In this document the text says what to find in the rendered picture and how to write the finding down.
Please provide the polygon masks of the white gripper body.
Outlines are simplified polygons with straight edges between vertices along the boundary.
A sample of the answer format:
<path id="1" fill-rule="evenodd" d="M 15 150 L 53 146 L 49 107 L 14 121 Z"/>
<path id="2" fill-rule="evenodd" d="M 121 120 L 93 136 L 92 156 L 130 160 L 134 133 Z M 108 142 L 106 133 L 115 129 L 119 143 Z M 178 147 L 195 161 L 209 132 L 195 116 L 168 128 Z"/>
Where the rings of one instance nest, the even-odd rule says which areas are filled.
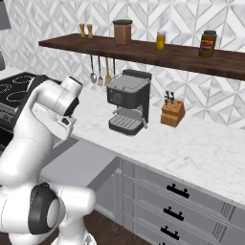
<path id="1" fill-rule="evenodd" d="M 50 139 L 53 135 L 66 141 L 74 128 L 76 119 L 73 116 L 60 116 L 40 103 L 35 103 L 33 113 L 33 137 L 35 139 Z"/>

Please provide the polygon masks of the open grey drawer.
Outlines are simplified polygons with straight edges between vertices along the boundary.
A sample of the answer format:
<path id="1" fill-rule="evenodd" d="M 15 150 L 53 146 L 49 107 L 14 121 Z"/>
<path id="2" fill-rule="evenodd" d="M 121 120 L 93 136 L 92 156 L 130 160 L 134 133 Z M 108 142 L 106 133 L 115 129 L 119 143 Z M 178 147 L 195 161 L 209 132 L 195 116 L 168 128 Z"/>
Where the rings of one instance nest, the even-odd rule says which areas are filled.
<path id="1" fill-rule="evenodd" d="M 120 160 L 112 151 L 86 140 L 70 138 L 53 149 L 41 178 L 98 191 L 119 166 Z"/>

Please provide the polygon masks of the wooden knife block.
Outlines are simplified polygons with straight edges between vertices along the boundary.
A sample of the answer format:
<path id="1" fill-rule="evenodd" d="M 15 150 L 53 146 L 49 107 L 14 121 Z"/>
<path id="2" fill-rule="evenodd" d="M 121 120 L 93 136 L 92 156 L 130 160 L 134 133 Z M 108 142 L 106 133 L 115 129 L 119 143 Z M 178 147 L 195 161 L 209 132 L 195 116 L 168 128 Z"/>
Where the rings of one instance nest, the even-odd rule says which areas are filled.
<path id="1" fill-rule="evenodd" d="M 162 106 L 161 123 L 176 127 L 185 114 L 185 106 L 181 100 L 175 100 L 174 103 L 169 102 Z"/>

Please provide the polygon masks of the grey drawer front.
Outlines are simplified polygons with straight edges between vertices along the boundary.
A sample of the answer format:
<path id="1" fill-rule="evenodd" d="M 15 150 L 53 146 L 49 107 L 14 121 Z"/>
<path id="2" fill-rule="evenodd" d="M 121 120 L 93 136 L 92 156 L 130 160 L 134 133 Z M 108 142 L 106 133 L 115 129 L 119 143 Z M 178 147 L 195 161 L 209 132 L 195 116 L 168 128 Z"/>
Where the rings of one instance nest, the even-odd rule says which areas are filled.
<path id="1" fill-rule="evenodd" d="M 134 213 L 183 245 L 245 245 L 245 232 L 216 221 L 159 192 L 134 185 Z"/>
<path id="2" fill-rule="evenodd" d="M 157 243 L 164 242 L 166 245 L 208 245 L 209 242 L 171 221 L 163 218 L 162 216 L 143 208 L 138 204 L 133 205 L 133 232 L 148 242 L 156 245 Z M 176 240 L 167 234 L 160 231 L 161 227 L 168 226 L 168 229 L 174 233 L 178 232 L 179 240 Z"/>
<path id="3" fill-rule="evenodd" d="M 147 181 L 152 184 L 156 188 L 161 190 L 166 190 L 168 192 L 172 192 L 167 190 L 167 185 L 175 184 L 177 189 L 187 189 L 189 193 L 189 201 L 197 203 L 202 207 L 208 208 L 212 211 L 218 212 L 220 215 L 224 216 L 227 220 L 230 221 L 231 224 L 245 231 L 245 211 L 237 208 L 236 206 L 225 202 L 221 199 L 213 197 L 209 194 L 201 190 L 197 190 L 191 187 L 184 185 L 176 180 L 167 178 L 166 176 L 154 172 L 150 169 L 134 166 L 135 168 L 135 177 L 137 179 L 141 179 Z"/>

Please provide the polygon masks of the oven front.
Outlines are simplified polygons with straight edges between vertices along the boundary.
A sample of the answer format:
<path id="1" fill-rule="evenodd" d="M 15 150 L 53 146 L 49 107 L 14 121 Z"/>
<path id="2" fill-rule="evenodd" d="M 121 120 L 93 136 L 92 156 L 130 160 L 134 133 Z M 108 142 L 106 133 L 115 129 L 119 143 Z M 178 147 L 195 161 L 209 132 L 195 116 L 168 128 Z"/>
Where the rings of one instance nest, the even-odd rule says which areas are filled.
<path id="1" fill-rule="evenodd" d="M 4 150 L 13 138 L 17 109 L 0 104 L 0 150 Z"/>

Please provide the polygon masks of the black hob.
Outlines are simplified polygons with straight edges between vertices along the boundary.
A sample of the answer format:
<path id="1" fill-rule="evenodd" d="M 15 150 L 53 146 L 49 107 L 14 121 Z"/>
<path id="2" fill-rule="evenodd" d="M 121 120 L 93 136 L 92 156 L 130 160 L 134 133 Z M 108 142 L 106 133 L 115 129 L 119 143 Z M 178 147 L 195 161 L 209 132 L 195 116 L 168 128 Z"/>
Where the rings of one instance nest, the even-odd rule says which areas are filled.
<path id="1" fill-rule="evenodd" d="M 32 73 L 20 73 L 0 80 L 0 111 L 15 114 L 27 93 Z"/>

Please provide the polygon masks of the hanging metal spoon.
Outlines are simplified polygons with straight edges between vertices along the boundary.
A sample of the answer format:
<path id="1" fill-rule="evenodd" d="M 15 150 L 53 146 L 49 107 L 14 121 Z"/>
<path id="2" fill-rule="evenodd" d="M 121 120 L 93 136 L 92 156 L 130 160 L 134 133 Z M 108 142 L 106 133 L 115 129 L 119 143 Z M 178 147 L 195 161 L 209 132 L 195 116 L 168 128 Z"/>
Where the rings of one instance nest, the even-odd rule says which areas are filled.
<path id="1" fill-rule="evenodd" d="M 95 84 L 97 82 L 97 76 L 94 72 L 94 63 L 93 63 L 93 56 L 92 55 L 90 55 L 90 60 L 91 60 L 91 69 L 92 69 L 90 79 L 91 79 L 92 83 Z"/>

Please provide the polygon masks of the hanging metal spatula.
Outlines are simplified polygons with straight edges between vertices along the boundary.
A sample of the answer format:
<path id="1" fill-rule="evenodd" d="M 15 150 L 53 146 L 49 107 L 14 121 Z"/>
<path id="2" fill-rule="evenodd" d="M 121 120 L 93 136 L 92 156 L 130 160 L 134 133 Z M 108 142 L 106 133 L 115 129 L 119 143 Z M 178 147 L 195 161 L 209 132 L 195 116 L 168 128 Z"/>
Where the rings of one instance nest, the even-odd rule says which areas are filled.
<path id="1" fill-rule="evenodd" d="M 103 78 L 101 76 L 101 66 L 100 66 L 100 56 L 98 56 L 98 66 L 99 66 L 99 79 L 98 79 L 98 85 L 103 86 Z"/>

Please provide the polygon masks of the hanging wooden spatula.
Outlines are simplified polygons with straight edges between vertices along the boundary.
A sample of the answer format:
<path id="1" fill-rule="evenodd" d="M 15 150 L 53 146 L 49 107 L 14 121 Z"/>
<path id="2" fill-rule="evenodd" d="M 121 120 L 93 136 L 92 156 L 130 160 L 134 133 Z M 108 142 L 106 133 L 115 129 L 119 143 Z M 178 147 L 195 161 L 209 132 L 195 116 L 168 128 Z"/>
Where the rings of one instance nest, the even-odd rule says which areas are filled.
<path id="1" fill-rule="evenodd" d="M 110 73 L 109 73 L 109 60 L 108 60 L 108 57 L 105 58 L 105 66 L 106 66 L 105 84 L 107 84 L 111 80 L 111 76 L 110 76 Z"/>

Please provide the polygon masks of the black and grey coffee machine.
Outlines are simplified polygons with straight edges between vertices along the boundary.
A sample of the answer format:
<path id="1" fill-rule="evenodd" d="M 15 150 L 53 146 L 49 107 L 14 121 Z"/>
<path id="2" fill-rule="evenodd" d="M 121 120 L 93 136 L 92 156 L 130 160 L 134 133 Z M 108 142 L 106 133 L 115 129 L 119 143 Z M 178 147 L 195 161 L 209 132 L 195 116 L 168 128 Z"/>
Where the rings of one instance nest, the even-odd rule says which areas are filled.
<path id="1" fill-rule="evenodd" d="M 134 136 L 147 128 L 152 75 L 125 69 L 106 84 L 107 102 L 117 106 L 109 128 Z"/>

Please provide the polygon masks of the brown canister with black lid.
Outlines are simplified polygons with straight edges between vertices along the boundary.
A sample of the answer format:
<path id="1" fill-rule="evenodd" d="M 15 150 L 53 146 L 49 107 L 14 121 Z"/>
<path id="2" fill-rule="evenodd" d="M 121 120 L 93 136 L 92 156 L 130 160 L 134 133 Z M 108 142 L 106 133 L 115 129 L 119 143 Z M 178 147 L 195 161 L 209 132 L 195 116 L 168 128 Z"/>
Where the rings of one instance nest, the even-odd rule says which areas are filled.
<path id="1" fill-rule="evenodd" d="M 132 20 L 119 19 L 113 21 L 115 43 L 127 45 L 131 42 Z"/>

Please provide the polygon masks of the grey range hood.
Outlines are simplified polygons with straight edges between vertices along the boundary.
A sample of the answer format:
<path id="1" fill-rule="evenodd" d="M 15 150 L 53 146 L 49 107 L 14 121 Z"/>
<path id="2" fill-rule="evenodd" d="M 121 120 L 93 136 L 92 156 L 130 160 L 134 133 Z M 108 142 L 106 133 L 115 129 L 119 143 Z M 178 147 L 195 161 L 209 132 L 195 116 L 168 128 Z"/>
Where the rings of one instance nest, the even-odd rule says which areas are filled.
<path id="1" fill-rule="evenodd" d="M 8 12 L 4 0 L 0 0 L 0 31 L 9 30 L 11 22 L 9 20 Z"/>

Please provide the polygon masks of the yellow jar with white lid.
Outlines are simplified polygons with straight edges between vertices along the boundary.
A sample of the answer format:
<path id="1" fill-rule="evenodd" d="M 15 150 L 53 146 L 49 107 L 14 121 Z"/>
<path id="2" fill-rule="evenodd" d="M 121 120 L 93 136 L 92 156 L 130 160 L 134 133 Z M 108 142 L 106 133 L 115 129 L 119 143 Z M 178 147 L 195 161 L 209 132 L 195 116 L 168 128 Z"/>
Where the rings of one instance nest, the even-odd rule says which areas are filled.
<path id="1" fill-rule="evenodd" d="M 156 38 L 156 50 L 163 51 L 165 49 L 166 43 L 166 33 L 165 32 L 157 32 Z"/>

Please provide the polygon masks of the dark jar with red label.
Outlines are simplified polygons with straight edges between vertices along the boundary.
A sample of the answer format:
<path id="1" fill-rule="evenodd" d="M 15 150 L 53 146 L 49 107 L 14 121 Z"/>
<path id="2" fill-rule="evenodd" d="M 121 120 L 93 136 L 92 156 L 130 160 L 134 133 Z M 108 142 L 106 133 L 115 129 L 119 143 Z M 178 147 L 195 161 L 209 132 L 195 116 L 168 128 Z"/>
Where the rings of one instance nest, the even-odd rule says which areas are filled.
<path id="1" fill-rule="evenodd" d="M 216 31 L 204 31 L 201 37 L 199 55 L 201 57 L 212 57 L 217 34 Z"/>

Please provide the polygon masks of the dark wooden wall shelf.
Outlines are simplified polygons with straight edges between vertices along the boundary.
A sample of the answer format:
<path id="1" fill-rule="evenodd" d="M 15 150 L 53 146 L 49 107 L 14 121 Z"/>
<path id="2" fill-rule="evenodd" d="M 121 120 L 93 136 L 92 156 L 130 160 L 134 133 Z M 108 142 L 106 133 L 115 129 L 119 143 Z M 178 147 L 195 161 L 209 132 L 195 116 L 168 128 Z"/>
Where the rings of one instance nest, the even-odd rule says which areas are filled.
<path id="1" fill-rule="evenodd" d="M 38 44 L 64 51 L 245 80 L 245 53 L 215 50 L 212 57 L 200 57 L 196 47 L 167 44 L 161 52 L 155 50 L 154 42 L 132 40 L 128 45 L 118 45 L 113 37 L 95 35 L 87 38 L 79 33 L 41 40 Z"/>

